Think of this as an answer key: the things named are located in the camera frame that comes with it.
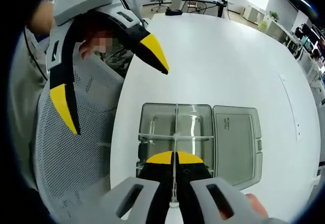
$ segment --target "cable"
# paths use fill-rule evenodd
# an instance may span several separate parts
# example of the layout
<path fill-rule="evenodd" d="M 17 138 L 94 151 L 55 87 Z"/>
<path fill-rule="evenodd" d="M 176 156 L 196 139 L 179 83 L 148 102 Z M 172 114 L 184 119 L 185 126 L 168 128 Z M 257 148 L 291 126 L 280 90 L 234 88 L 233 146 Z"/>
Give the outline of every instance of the cable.
<path fill-rule="evenodd" d="M 29 45 L 28 45 L 28 41 L 27 41 L 27 35 L 26 35 L 26 30 L 24 28 L 23 30 L 23 33 L 24 33 L 24 37 L 25 37 L 25 43 L 26 43 L 26 46 L 27 46 L 27 50 L 29 52 L 29 55 L 31 56 L 31 59 L 34 61 L 36 67 L 38 68 L 38 70 L 40 71 L 40 73 L 42 74 L 42 77 L 47 81 L 47 77 L 45 76 L 45 74 L 43 73 L 42 69 L 40 68 L 39 64 L 37 63 L 35 57 L 33 56 L 33 54 L 31 53 L 31 50 L 29 48 Z"/>
<path fill-rule="evenodd" d="M 230 16 L 229 16 L 228 0 L 225 0 L 225 1 L 227 2 L 227 14 L 228 14 L 228 18 L 229 18 L 229 20 L 231 20 L 230 19 Z"/>

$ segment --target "potted plant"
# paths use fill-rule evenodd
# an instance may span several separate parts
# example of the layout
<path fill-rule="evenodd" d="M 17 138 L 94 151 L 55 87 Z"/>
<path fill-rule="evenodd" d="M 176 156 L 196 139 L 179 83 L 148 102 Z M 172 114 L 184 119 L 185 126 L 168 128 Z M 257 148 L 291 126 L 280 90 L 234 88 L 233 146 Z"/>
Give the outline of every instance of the potted plant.
<path fill-rule="evenodd" d="M 276 12 L 270 11 L 270 16 L 273 18 L 274 21 L 279 21 L 279 15 Z"/>

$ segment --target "floor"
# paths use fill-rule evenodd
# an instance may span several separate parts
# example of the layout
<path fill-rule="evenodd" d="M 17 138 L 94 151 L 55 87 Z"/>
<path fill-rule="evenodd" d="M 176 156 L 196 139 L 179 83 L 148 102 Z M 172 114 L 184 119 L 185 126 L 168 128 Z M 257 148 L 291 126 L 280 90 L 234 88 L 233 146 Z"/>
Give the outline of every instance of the floor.
<path fill-rule="evenodd" d="M 156 6 L 151 5 L 151 6 L 142 7 L 142 9 L 140 10 L 141 16 L 143 18 L 151 19 L 154 14 L 156 14 L 156 13 L 164 13 L 166 11 L 166 7 L 161 8 L 158 12 L 156 12 L 157 9 L 154 9 L 153 11 L 151 11 L 151 8 L 153 8 L 153 7 L 156 7 Z M 232 20 L 232 21 L 242 23 L 242 24 L 244 24 L 246 26 L 257 29 L 257 25 L 255 23 L 247 21 L 240 14 L 237 14 L 235 12 L 232 12 L 232 11 L 227 12 L 227 9 L 224 9 L 223 17 L 226 18 L 226 19 L 230 18 L 230 20 Z"/>

